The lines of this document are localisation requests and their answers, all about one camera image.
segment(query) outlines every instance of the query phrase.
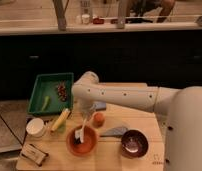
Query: white cup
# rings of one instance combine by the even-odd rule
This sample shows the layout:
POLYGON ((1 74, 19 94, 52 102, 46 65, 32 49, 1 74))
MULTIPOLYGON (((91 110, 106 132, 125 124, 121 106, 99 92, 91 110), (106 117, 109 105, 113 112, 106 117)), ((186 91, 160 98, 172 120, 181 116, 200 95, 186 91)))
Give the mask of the white cup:
POLYGON ((89 24, 89 21, 90 21, 90 15, 89 14, 83 14, 81 17, 82 17, 83 24, 89 24))
POLYGON ((46 127, 44 125, 44 121, 40 118, 32 119, 26 127, 26 131, 29 135, 33 137, 41 137, 44 135, 46 131, 46 127))

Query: cabinet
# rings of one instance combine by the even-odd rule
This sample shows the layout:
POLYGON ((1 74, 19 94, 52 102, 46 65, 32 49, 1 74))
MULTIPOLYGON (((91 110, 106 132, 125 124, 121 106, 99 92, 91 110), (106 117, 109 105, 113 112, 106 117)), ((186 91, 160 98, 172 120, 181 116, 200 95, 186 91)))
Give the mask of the cabinet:
POLYGON ((103 82, 202 85, 202 30, 0 36, 0 99, 29 98, 41 73, 103 82))

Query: terracotta pot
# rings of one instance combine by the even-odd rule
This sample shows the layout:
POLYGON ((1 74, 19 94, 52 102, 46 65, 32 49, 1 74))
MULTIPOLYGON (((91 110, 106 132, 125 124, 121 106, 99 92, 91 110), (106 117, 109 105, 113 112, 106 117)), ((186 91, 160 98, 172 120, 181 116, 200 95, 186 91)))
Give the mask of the terracotta pot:
POLYGON ((68 150, 75 156, 85 156, 90 154, 97 142, 98 136, 95 130, 91 127, 85 126, 84 128, 84 142, 80 143, 75 139, 75 130, 80 129, 82 126, 78 126, 73 129, 68 135, 66 139, 66 144, 68 150))

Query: cable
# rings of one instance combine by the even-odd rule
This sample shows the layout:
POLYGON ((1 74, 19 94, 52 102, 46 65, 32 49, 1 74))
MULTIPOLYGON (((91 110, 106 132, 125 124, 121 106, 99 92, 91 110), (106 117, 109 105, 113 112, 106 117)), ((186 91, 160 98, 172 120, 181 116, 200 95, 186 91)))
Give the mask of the cable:
POLYGON ((3 119, 3 117, 0 114, 0 118, 1 120, 4 122, 4 124, 7 126, 7 128, 10 130, 10 132, 13 134, 13 136, 18 140, 18 142, 23 146, 24 144, 21 142, 21 140, 15 135, 15 133, 13 132, 13 130, 9 127, 9 125, 7 124, 7 122, 3 119))

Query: bottle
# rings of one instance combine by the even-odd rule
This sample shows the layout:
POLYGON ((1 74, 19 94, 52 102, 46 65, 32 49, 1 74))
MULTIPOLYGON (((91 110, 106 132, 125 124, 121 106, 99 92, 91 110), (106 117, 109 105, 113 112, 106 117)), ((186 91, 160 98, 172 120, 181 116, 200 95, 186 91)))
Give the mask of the bottle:
POLYGON ((81 16, 88 14, 90 16, 90 22, 93 19, 92 7, 90 0, 80 0, 81 16))

